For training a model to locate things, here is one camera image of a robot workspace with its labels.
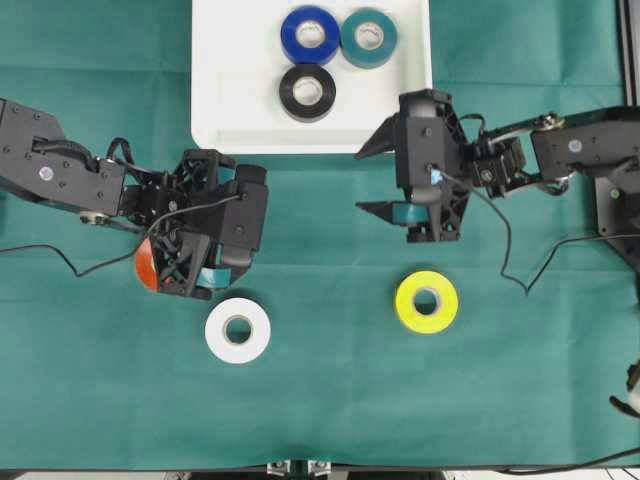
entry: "white tray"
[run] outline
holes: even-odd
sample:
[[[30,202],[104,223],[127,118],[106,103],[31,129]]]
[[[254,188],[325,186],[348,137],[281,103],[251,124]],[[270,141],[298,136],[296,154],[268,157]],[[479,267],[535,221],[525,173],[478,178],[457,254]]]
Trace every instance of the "white tray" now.
[[[339,24],[362,7],[386,13],[398,45],[383,66],[364,70],[340,51],[324,66],[337,95],[332,111],[300,123],[282,109],[278,85],[293,65],[280,26],[291,10],[316,5]],[[227,154],[354,153],[398,110],[398,95],[431,87],[428,0],[193,0],[191,134]]]

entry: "black wire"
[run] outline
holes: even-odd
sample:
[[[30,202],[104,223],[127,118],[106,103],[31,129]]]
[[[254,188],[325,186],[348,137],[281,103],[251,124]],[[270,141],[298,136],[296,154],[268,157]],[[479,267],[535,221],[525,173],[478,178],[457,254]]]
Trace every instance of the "black wire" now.
[[[621,233],[621,234],[613,234],[613,235],[592,235],[592,236],[588,236],[588,237],[567,238],[565,240],[560,240],[559,242],[556,242],[553,245],[553,247],[551,248],[551,253],[547,257],[547,260],[544,262],[544,264],[542,265],[540,270],[538,270],[538,273],[533,278],[533,280],[531,280],[531,283],[529,283],[529,285],[527,286],[527,293],[531,291],[533,286],[540,279],[540,277],[542,276],[544,271],[547,269],[547,267],[551,263],[551,260],[553,260],[553,257],[555,256],[556,252],[558,251],[558,248],[560,248],[561,246],[566,245],[568,243],[588,242],[588,241],[602,241],[602,240],[616,240],[616,239],[621,239],[621,238],[640,238],[640,233]]]
[[[462,120],[480,120],[480,128],[478,129],[478,137],[482,137],[484,135],[485,127],[487,126],[487,122],[482,115],[479,113],[468,113],[467,115],[463,115],[460,117],[460,121]]]
[[[444,178],[446,178],[450,182],[453,182],[456,185],[464,188],[465,190],[468,190],[473,195],[476,195],[484,203],[489,205],[492,208],[492,210],[494,212],[496,212],[496,214],[500,217],[500,220],[502,220],[502,222],[504,223],[505,227],[507,228],[507,247],[506,247],[505,252],[504,252],[504,260],[502,262],[502,267],[500,268],[500,276],[503,277],[503,278],[506,278],[507,280],[510,280],[510,281],[518,284],[524,290],[524,294],[528,295],[529,294],[529,289],[524,284],[524,282],[522,282],[520,279],[518,279],[516,277],[512,277],[511,275],[508,275],[508,274],[505,273],[505,270],[507,269],[507,266],[509,265],[509,257],[511,256],[511,224],[509,223],[509,220],[507,220],[507,217],[505,217],[505,215],[502,213],[502,211],[500,211],[500,209],[496,206],[496,204],[489,197],[485,197],[484,195],[482,195],[480,192],[478,192],[472,186],[467,185],[466,183],[458,180],[457,178],[452,177],[451,175],[448,175],[448,174],[446,174],[446,173],[444,173],[442,171],[440,173],[442,174],[442,176]]]
[[[167,218],[173,217],[175,215],[180,215],[183,213],[188,213],[188,212],[193,212],[195,210],[202,210],[205,208],[213,208],[213,207],[217,207],[219,205],[222,205],[224,203],[230,202],[231,200],[236,200],[240,198],[239,195],[233,195],[231,197],[226,197],[223,198],[222,200],[218,200],[217,202],[214,203],[207,203],[204,205],[195,205],[193,207],[187,207],[187,208],[182,208],[180,210],[176,210],[175,212],[169,212],[169,213],[165,213],[164,215],[158,217],[156,219],[155,222],[153,222],[151,224],[151,226],[144,232],[144,234],[142,235],[142,237],[140,238],[140,240],[138,241],[138,243],[136,244],[135,248],[130,251],[129,253],[126,253],[124,255],[121,255],[119,257],[116,258],[112,258],[111,260],[106,260],[104,262],[100,262],[92,267],[87,268],[86,270],[82,271],[82,272],[78,272],[78,269],[75,267],[75,265],[73,265],[73,263],[71,263],[71,261],[69,260],[69,258],[57,247],[54,247],[53,245],[49,245],[46,243],[38,243],[38,244],[33,244],[33,245],[21,245],[19,247],[11,247],[11,248],[3,248],[0,249],[0,254],[2,253],[11,253],[11,252],[16,252],[19,250],[31,250],[31,249],[46,249],[46,250],[51,250],[55,253],[57,253],[60,258],[62,258],[62,260],[67,264],[67,266],[71,269],[71,271],[73,272],[73,274],[78,277],[84,277],[85,275],[89,275],[92,272],[95,272],[98,269],[104,268],[104,267],[108,267],[109,265],[113,265],[114,263],[118,263],[121,262],[122,260],[126,260],[129,257],[132,257],[136,254],[136,252],[138,251],[138,249],[140,248],[140,246],[142,245],[142,243],[145,241],[145,239],[153,232],[153,230],[155,230],[158,225],[160,225],[164,220],[166,220]]]
[[[116,137],[111,140],[111,145],[109,145],[109,148],[107,149],[107,158],[115,160],[115,153],[118,147],[122,150],[122,155],[124,155],[125,161],[128,164],[133,165],[134,161],[133,154],[131,153],[131,145],[129,145],[129,141],[126,138]]]
[[[633,473],[631,473],[629,470],[627,470],[626,468],[623,468],[622,471],[624,473],[626,473],[627,475],[629,475],[631,478],[635,478],[636,480],[640,480],[638,479],[638,477],[636,477]]]
[[[440,173],[447,180],[455,183],[456,185],[466,189],[470,193],[480,198],[483,202],[489,205],[493,209],[493,211],[495,211],[500,217],[500,219],[503,221],[505,227],[507,228],[507,247],[504,252],[504,261],[502,262],[502,267],[500,268],[500,276],[514,283],[517,283],[520,287],[522,287],[525,295],[529,295],[534,285],[538,282],[538,280],[540,280],[540,277],[542,276],[542,274],[547,270],[547,267],[555,257],[558,249],[563,245],[567,245],[569,243],[587,242],[587,241],[616,240],[616,239],[623,239],[623,238],[640,238],[640,233],[620,233],[620,234],[612,234],[612,235],[591,235],[587,237],[575,237],[575,238],[567,238],[564,240],[560,240],[553,244],[553,246],[551,247],[551,253],[549,253],[549,256],[545,260],[542,267],[540,267],[540,270],[538,270],[535,277],[533,277],[533,280],[531,280],[529,285],[525,285],[522,280],[505,273],[507,267],[509,266],[509,259],[511,257],[511,243],[512,243],[511,224],[509,223],[509,220],[507,220],[507,217],[502,213],[502,211],[500,211],[500,209],[489,197],[482,195],[475,188],[473,188],[470,185],[467,185],[466,183],[458,180],[457,178],[454,178],[442,171],[440,171]]]
[[[84,146],[71,140],[51,140],[46,142],[36,142],[33,149],[37,152],[65,152],[74,157],[79,157],[85,167],[92,172],[98,170],[98,162],[93,158],[91,152]]]
[[[498,473],[503,473],[505,475],[545,475],[547,473],[562,473],[562,472],[571,472],[573,470],[579,470],[581,468],[589,468],[589,467],[597,467],[602,465],[603,463],[607,463],[613,460],[617,460],[619,458],[628,457],[629,455],[636,455],[640,453],[640,447],[632,448],[630,450],[625,450],[623,452],[614,453],[612,455],[607,455],[606,457],[598,458],[596,460],[591,460],[585,463],[579,463],[577,465],[568,465],[566,467],[552,467],[552,468],[541,468],[537,470],[496,470]]]

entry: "teal tape roll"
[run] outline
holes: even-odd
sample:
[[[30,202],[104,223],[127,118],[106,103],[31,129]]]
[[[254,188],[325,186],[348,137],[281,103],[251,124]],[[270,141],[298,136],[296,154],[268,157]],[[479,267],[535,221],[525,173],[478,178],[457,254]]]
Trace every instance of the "teal tape roll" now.
[[[373,8],[362,8],[342,24],[340,42],[342,53],[353,65],[376,68],[393,55],[398,43],[398,31],[384,13]]]
[[[393,223],[398,225],[417,225],[429,220],[429,214],[424,205],[409,203],[395,203],[393,205]]]
[[[230,268],[203,268],[196,282],[200,287],[227,288],[231,283]]]

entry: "tape roll center hole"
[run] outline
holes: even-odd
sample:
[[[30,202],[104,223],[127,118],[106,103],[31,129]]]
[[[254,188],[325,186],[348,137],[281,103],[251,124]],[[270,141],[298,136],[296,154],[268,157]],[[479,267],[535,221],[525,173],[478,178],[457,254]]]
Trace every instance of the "tape roll center hole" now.
[[[326,34],[318,22],[307,20],[296,28],[296,40],[304,48],[317,48],[324,43]]]
[[[365,50],[380,48],[384,42],[384,30],[377,23],[365,22],[356,28],[356,43]]]
[[[246,317],[236,315],[224,324],[224,336],[234,345],[242,345],[251,338],[251,323]]]
[[[433,315],[440,309],[440,295],[435,290],[423,288],[413,297],[416,310],[422,315]]]
[[[301,105],[315,105],[322,93],[322,84],[313,77],[301,77],[293,84],[293,98]]]

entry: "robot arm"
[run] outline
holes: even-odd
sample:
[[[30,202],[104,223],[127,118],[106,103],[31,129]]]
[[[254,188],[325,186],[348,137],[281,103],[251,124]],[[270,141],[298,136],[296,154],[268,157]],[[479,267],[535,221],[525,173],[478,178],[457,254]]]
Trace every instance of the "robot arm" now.
[[[173,173],[146,170],[123,139],[107,158],[94,157],[66,139],[52,115],[0,99],[0,189],[84,223],[145,234],[136,271],[160,293],[209,299],[250,268],[265,177],[263,168],[236,166],[216,150],[186,150]]]
[[[482,121],[469,142],[460,124]],[[539,172],[525,171],[518,136],[531,134]],[[423,90],[400,96],[400,111],[385,120],[356,158],[395,151],[396,184],[404,201],[357,205],[394,225],[408,228],[409,242],[460,238],[469,198],[464,185],[504,197],[535,186],[550,195],[568,190],[575,173],[596,179],[599,233],[640,233],[640,108],[615,107],[564,118],[554,113],[493,131],[480,115],[458,118],[451,96]],[[458,182],[447,180],[454,177]],[[607,238],[640,272],[636,238]]]

